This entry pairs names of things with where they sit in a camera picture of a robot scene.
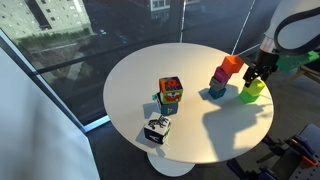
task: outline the building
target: building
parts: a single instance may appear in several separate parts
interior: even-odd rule
[[[0,28],[12,40],[78,32],[91,24],[82,0],[10,0],[0,3]]]

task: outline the building window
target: building window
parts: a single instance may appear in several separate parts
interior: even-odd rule
[[[159,1],[159,7],[164,7],[164,0]]]
[[[153,8],[159,7],[159,2],[158,1],[153,1]]]

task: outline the black and white cube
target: black and white cube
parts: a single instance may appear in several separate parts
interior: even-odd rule
[[[144,135],[150,141],[163,144],[170,131],[171,119],[153,112],[148,123],[144,125]]]

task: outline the white wall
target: white wall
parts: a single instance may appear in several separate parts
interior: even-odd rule
[[[1,48],[0,179],[99,179],[87,137]]]

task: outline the yellow-green block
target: yellow-green block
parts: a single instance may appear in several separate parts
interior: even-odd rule
[[[260,79],[254,79],[250,86],[247,88],[246,86],[243,87],[243,90],[245,90],[247,93],[249,93],[251,96],[258,96],[260,95],[260,92],[262,89],[266,86],[266,84],[261,81]]]
[[[249,93],[247,93],[245,90],[242,90],[241,93],[239,94],[240,99],[245,103],[252,103],[255,102],[260,95],[257,96],[251,96]]]

